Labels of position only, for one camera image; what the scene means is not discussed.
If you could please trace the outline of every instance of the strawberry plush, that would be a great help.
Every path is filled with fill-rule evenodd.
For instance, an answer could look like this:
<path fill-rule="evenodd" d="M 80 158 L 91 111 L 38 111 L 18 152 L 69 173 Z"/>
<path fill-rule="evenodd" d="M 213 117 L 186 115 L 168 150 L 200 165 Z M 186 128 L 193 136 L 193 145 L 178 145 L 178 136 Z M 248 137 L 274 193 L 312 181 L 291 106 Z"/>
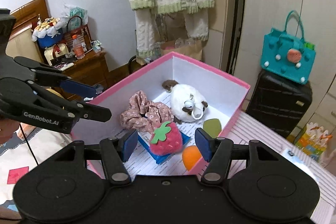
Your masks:
<path fill-rule="evenodd" d="M 154 130 L 149 149 L 155 155 L 164 156 L 181 151 L 182 146 L 181 132 L 175 123 L 167 121 Z"/>

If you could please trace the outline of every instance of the blue basket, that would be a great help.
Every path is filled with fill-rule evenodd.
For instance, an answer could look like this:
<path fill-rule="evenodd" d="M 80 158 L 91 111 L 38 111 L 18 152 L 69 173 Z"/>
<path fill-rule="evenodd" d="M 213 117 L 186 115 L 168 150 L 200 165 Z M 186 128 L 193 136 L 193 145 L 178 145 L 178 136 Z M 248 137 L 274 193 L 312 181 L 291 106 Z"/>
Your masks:
<path fill-rule="evenodd" d="M 63 38 L 63 30 L 62 28 L 58 30 L 60 34 L 55 35 L 54 37 L 50 37 L 48 35 L 45 35 L 43 38 L 38 38 L 37 41 L 39 43 L 39 46 L 41 48 L 50 47 L 52 45 L 55 45 L 56 43 L 60 42 Z"/>

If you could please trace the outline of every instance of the silver screw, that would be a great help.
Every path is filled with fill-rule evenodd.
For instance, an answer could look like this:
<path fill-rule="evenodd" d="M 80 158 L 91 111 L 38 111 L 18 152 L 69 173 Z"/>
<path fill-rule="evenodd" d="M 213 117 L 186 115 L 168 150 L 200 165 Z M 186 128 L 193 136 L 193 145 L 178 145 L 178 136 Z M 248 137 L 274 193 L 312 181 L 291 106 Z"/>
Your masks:
<path fill-rule="evenodd" d="M 217 181 L 221 179 L 221 175 L 217 173 L 207 173 L 204 175 L 204 178 L 207 181 Z"/>
<path fill-rule="evenodd" d="M 128 179 L 128 175 L 125 173 L 115 173 L 112 175 L 114 181 L 125 181 Z"/>

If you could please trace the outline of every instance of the hand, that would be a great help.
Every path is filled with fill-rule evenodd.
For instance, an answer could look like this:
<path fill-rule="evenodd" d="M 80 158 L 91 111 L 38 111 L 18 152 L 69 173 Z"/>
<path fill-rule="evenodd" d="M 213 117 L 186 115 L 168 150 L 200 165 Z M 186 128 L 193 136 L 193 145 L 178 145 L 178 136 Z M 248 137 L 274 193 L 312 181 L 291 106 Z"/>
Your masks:
<path fill-rule="evenodd" d="M 7 142 L 18 130 L 20 122 L 7 118 L 0 119 L 0 144 Z"/>

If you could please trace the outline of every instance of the blue packet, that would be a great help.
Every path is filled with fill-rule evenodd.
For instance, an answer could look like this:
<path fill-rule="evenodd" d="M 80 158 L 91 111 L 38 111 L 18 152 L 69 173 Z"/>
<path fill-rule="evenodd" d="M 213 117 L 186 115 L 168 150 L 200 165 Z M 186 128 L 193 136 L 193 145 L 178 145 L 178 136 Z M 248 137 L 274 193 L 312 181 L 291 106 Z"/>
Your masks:
<path fill-rule="evenodd" d="M 189 140 L 190 140 L 190 137 L 188 137 L 186 134 L 182 134 L 182 144 L 185 145 Z M 149 154 L 151 154 L 152 158 L 155 159 L 156 161 L 156 164 L 160 164 L 162 162 L 164 162 L 171 154 L 167 154 L 167 155 L 164 155 L 164 156 L 158 156 L 158 155 L 155 155 L 153 154 L 150 149 L 149 149 L 149 145 L 147 144 L 147 142 L 141 138 L 140 135 L 138 135 L 138 141 L 142 144 L 142 146 L 148 151 Z"/>

